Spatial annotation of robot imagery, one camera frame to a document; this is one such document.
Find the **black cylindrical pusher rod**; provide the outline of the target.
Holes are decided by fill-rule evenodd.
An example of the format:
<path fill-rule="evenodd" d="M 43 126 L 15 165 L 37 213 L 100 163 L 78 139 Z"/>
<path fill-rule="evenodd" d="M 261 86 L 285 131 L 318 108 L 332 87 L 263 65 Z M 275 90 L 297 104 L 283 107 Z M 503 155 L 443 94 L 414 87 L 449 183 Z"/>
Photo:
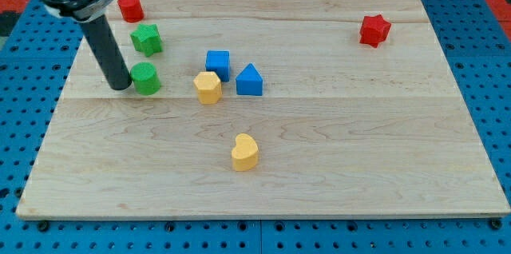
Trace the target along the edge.
<path fill-rule="evenodd" d="M 129 70 L 119 50 L 105 15 L 80 24 L 101 72 L 113 90 L 127 89 L 132 84 Z"/>

